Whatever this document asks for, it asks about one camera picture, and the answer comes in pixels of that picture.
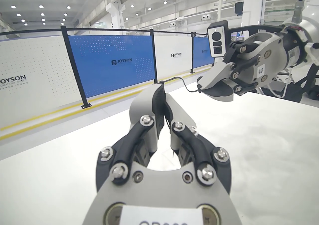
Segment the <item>metal bolt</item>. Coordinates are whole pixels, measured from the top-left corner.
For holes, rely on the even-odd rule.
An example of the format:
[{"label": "metal bolt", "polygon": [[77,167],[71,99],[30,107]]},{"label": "metal bolt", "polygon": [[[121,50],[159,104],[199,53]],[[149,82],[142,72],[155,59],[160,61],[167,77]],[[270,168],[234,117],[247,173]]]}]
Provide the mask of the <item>metal bolt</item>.
[{"label": "metal bolt", "polygon": [[199,168],[196,171],[197,177],[199,181],[204,185],[213,185],[215,181],[217,180],[217,174],[215,169],[207,164],[206,166],[203,166],[203,168]]},{"label": "metal bolt", "polygon": [[233,79],[237,79],[237,78],[238,78],[238,75],[239,75],[238,72],[237,72],[237,73],[234,73],[234,74],[233,74]]},{"label": "metal bolt", "polygon": [[214,153],[214,157],[220,162],[227,162],[229,160],[228,152],[223,148],[219,148],[219,150]]},{"label": "metal bolt", "polygon": [[145,123],[145,124],[149,124],[150,121],[151,121],[151,118],[147,115],[145,117],[142,118],[142,121]]},{"label": "metal bolt", "polygon": [[140,183],[142,180],[143,180],[143,173],[140,172],[140,171],[136,171],[134,174],[133,174],[133,179],[134,179],[134,182],[135,183]]},{"label": "metal bolt", "polygon": [[202,175],[203,175],[203,178],[207,181],[211,180],[214,176],[213,171],[211,171],[209,168],[203,168]]},{"label": "metal bolt", "polygon": [[195,136],[198,135],[198,131],[197,131],[197,128],[195,126],[191,126],[189,129]]},{"label": "metal bolt", "polygon": [[240,92],[242,90],[242,87],[241,86],[236,86],[235,87],[235,92]]},{"label": "metal bolt", "polygon": [[115,178],[120,178],[124,174],[124,168],[123,167],[116,167],[112,171]]},{"label": "metal bolt", "polygon": [[105,149],[101,152],[101,157],[103,157],[103,158],[107,158],[109,155],[110,155],[109,149]]},{"label": "metal bolt", "polygon": [[113,149],[111,147],[105,147],[101,150],[101,161],[108,161],[113,156]]},{"label": "metal bolt", "polygon": [[240,53],[244,53],[244,52],[246,51],[246,49],[247,49],[246,46],[241,47],[241,48],[239,49],[239,52],[240,52]]},{"label": "metal bolt", "polygon": [[271,55],[271,50],[265,52],[264,57],[267,59]]},{"label": "metal bolt", "polygon": [[177,123],[175,123],[175,127],[176,127],[177,129],[182,129],[182,128],[183,128],[183,123],[177,122]]},{"label": "metal bolt", "polygon": [[261,77],[261,81],[264,82],[267,80],[267,78],[268,78],[268,75],[264,75],[263,77]]},{"label": "metal bolt", "polygon": [[193,181],[193,175],[188,171],[184,172],[183,181],[187,184],[191,183]]}]

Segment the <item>blue panel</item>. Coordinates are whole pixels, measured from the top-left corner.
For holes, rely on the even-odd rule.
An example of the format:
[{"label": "blue panel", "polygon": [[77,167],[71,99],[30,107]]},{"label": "blue panel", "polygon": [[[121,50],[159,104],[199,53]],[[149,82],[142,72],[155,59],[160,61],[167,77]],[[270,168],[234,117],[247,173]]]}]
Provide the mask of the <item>blue panel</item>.
[{"label": "blue panel", "polygon": [[194,37],[194,68],[213,63],[208,38]]},{"label": "blue panel", "polygon": [[86,97],[155,78],[150,36],[69,36]]}]

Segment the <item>yellow floor stripe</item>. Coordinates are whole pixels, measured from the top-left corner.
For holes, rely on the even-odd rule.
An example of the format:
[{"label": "yellow floor stripe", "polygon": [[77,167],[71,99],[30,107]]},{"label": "yellow floor stripe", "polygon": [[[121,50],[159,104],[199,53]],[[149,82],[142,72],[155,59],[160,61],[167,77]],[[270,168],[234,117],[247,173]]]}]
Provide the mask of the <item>yellow floor stripe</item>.
[{"label": "yellow floor stripe", "polygon": [[[201,70],[201,71],[199,71],[199,72],[205,72],[205,71],[207,71],[207,70],[209,70],[209,68],[208,68],[208,69]],[[183,78],[185,78],[185,77],[190,77],[190,76],[195,75],[195,74],[196,74],[196,73],[194,73],[194,74],[188,74],[188,75],[183,76]],[[167,78],[165,78],[165,79],[161,79],[160,81],[166,80],[166,79],[169,79],[169,78],[172,78],[172,77],[175,77],[175,76],[178,76],[178,75],[170,76],[170,77],[167,77]],[[114,93],[114,94],[123,93],[123,92],[126,92],[126,91],[130,91],[130,90],[132,90],[132,89],[136,89],[136,88],[139,88],[139,87],[142,87],[142,86],[145,86],[145,85],[150,85],[150,84],[151,84],[151,83],[146,83],[146,84],[139,85],[139,86],[136,86],[136,87],[131,87],[130,89],[126,89],[126,90],[123,90],[123,91],[119,91],[119,92],[116,92],[116,93]],[[0,140],[7,139],[7,138],[12,137],[12,136],[14,136],[14,135],[17,135],[17,134],[20,134],[20,133],[29,131],[29,130],[31,130],[31,129],[37,128],[37,127],[39,127],[39,126],[43,126],[43,125],[46,125],[46,124],[49,124],[49,123],[52,123],[52,122],[55,122],[55,121],[58,121],[58,120],[67,118],[67,117],[70,117],[70,116],[72,116],[72,115],[76,115],[76,114],[79,114],[79,113],[84,112],[84,111],[87,111],[87,110],[91,110],[91,109],[96,108],[96,107],[100,107],[100,106],[105,105],[105,104],[108,104],[108,103],[110,103],[110,102],[118,101],[118,100],[120,100],[120,99],[123,99],[123,98],[129,97],[129,96],[132,96],[132,95],[134,95],[134,94],[140,93],[141,91],[142,91],[142,90],[139,90],[139,91],[136,91],[136,92],[133,92],[133,93],[129,93],[129,94],[125,94],[125,95],[123,95],[123,96],[116,97],[116,98],[114,98],[114,99],[111,99],[111,100],[102,102],[102,103],[97,104],[97,105],[94,105],[94,106],[92,106],[92,107],[89,107],[89,108],[86,108],[86,109],[83,109],[83,110],[78,110],[78,111],[75,111],[75,112],[71,112],[71,113],[68,113],[68,114],[66,114],[66,115],[62,115],[62,116],[59,116],[59,117],[56,117],[56,118],[53,118],[53,119],[50,119],[50,120],[47,120],[47,121],[44,121],[44,122],[35,124],[35,125],[33,125],[33,126],[29,126],[29,127],[20,129],[20,130],[18,130],[18,131],[12,132],[12,133],[10,133],[10,134],[6,134],[6,135],[4,135],[4,136],[1,136],[1,137],[0,137]],[[105,97],[108,97],[108,96],[112,96],[112,95],[114,95],[114,94],[108,94],[108,95],[105,95],[105,96],[103,96],[103,97],[98,97],[98,98],[95,98],[95,99],[93,99],[93,100],[90,100],[90,102],[95,101],[95,100],[99,100],[99,99],[102,99],[102,98],[105,98]],[[82,104],[82,103],[76,104],[76,105],[72,105],[72,106],[70,106],[70,107],[68,107],[68,108],[63,108],[63,109],[57,110],[57,111],[55,111],[55,112],[47,113],[47,114],[42,115],[42,116],[37,116],[37,117],[34,117],[34,118],[32,118],[32,119],[22,121],[22,122],[20,122],[20,123],[16,123],[16,124],[11,125],[11,126],[6,126],[6,127],[2,128],[1,130],[7,129],[7,128],[10,128],[10,127],[12,127],[12,126],[16,126],[16,125],[19,125],[19,124],[22,124],[22,123],[25,123],[25,122],[29,122],[29,121],[31,121],[31,120],[44,117],[44,116],[46,116],[46,115],[50,115],[50,114],[53,114],[53,113],[57,113],[57,112],[59,112],[59,111],[63,111],[63,110],[69,109],[69,108],[73,108],[73,107],[79,106],[79,105],[81,105],[81,104]]]},{"label": "yellow floor stripe", "polygon": [[82,113],[82,112],[84,112],[84,111],[88,111],[88,110],[91,110],[91,109],[93,109],[93,108],[96,108],[96,107],[99,107],[99,106],[108,104],[108,103],[110,103],[110,102],[123,99],[123,98],[125,98],[125,97],[129,97],[129,96],[132,96],[132,95],[134,95],[134,94],[138,94],[138,93],[140,93],[141,91],[142,91],[142,90],[136,91],[136,92],[133,92],[133,93],[129,93],[129,94],[126,94],[126,95],[123,95],[123,96],[114,98],[114,99],[112,99],[112,100],[108,100],[108,101],[102,102],[102,103],[100,103],[100,104],[98,104],[98,105],[95,105],[95,106],[86,108],[86,109],[84,109],[84,110],[74,111],[74,112],[72,112],[72,113],[65,114],[65,115],[62,115],[62,116],[59,116],[59,117],[56,117],[56,118],[47,120],[47,121],[45,121],[45,122],[41,122],[41,123],[38,123],[38,124],[36,124],[36,125],[29,126],[29,127],[23,128],[23,129],[20,129],[20,130],[18,130],[18,131],[12,132],[12,133],[10,133],[10,134],[6,134],[6,135],[4,135],[4,136],[1,136],[1,137],[0,137],[0,140],[7,139],[7,138],[12,137],[12,136],[14,136],[14,135],[17,135],[17,134],[20,134],[20,133],[29,131],[29,130],[31,130],[31,129],[37,128],[37,127],[39,127],[39,126],[44,126],[44,125],[46,125],[46,124],[49,124],[49,123],[52,123],[52,122],[55,122],[55,121],[58,121],[58,120],[67,118],[67,117],[69,117],[69,116],[73,116],[73,115]]}]

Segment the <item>white label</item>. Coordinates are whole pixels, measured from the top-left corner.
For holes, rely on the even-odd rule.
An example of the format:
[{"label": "white label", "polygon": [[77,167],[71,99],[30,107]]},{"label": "white label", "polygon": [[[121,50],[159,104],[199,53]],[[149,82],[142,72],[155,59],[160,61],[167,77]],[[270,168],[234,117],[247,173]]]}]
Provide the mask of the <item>white label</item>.
[{"label": "white label", "polygon": [[263,76],[264,74],[265,74],[265,64],[257,68],[257,78]]},{"label": "white label", "polygon": [[299,56],[300,56],[300,52],[299,52],[298,46],[288,51],[289,62],[287,67],[294,65],[298,61]]},{"label": "white label", "polygon": [[203,225],[201,209],[124,205],[120,225]]}]

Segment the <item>black fence post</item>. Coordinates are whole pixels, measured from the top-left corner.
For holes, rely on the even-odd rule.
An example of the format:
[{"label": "black fence post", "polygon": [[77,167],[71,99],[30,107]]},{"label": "black fence post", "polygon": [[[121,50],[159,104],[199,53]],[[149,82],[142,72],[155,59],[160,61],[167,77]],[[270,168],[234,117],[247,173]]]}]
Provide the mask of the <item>black fence post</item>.
[{"label": "black fence post", "polygon": [[154,40],[154,30],[150,29],[150,36],[152,38],[152,47],[153,47],[153,60],[154,60],[154,73],[155,73],[155,78],[154,78],[154,83],[158,83],[157,80],[157,68],[156,68],[156,57],[155,57],[155,40]]},{"label": "black fence post", "polygon": [[190,36],[192,37],[192,69],[190,69],[190,73],[194,73],[194,33],[191,32]]},{"label": "black fence post", "polygon": [[79,71],[78,71],[77,65],[75,63],[74,55],[72,52],[72,48],[71,48],[71,44],[70,44],[70,40],[69,40],[69,36],[68,36],[68,31],[66,30],[65,26],[61,26],[61,32],[63,35],[66,51],[68,52],[68,56],[69,56],[69,60],[70,60],[73,74],[75,77],[75,81],[77,82],[78,89],[79,89],[79,92],[80,92],[80,95],[82,98],[83,105],[81,107],[82,107],[82,109],[91,107],[92,105],[88,104],[85,93],[84,93],[84,89],[83,89],[83,85],[82,85],[81,78],[79,75]]}]

